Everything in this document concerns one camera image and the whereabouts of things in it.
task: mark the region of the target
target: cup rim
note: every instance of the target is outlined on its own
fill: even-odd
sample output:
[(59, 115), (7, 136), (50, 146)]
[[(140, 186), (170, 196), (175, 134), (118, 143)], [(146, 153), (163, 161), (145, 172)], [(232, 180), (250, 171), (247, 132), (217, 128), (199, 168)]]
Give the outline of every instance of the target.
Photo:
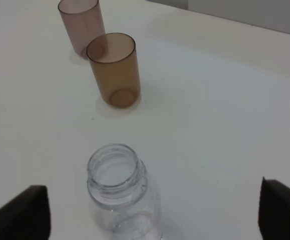
[(95, 7), (99, 4), (99, 0), (97, 0), (96, 4), (95, 4), (93, 7), (89, 8), (89, 9), (87, 9), (87, 10), (85, 10), (85, 11), (80, 11), (80, 12), (70, 13), (70, 12), (65, 12), (65, 11), (60, 10), (59, 6), (60, 6), (61, 2), (62, 2), (62, 0), (58, 3), (58, 10), (59, 10), (59, 12), (61, 12), (61, 13), (63, 13), (63, 14), (68, 14), (68, 15), (82, 14), (82, 13), (88, 12), (88, 11), (90, 11), (91, 9), (95, 8)]
[[(88, 48), (89, 48), (89, 46), (90, 46), (90, 45), (92, 44), (92, 42), (95, 41), (97, 38), (100, 38), (100, 37), (102, 37), (102, 36), (104, 36), (104, 35), (110, 35), (110, 34), (120, 34), (120, 35), (125, 35), (125, 36), (129, 37), (129, 38), (133, 41), (133, 43), (134, 43), (134, 47), (133, 47), (133, 49), (131, 50), (131, 52), (130, 52), (126, 57), (124, 57), (124, 58), (122, 58), (122, 59), (119, 59), (119, 60), (117, 60), (117, 61), (101, 62), (101, 61), (96, 61), (96, 60), (92, 59), (92, 58), (88, 55)], [(95, 63), (98, 63), (98, 64), (113, 64), (113, 63), (117, 63), (117, 62), (120, 62), (120, 61), (123, 61), (123, 60), (127, 59), (131, 54), (134, 53), (135, 50), (136, 50), (136, 42), (135, 42), (135, 40), (134, 40), (131, 36), (129, 36), (128, 34), (122, 33), (122, 32), (110, 32), (110, 33), (102, 34), (102, 35), (96, 37), (95, 39), (93, 39), (93, 40), (88, 44), (88, 46), (87, 46), (87, 48), (86, 48), (86, 55), (87, 55), (87, 58), (88, 58), (90, 61), (93, 61), (93, 62), (95, 62)]]

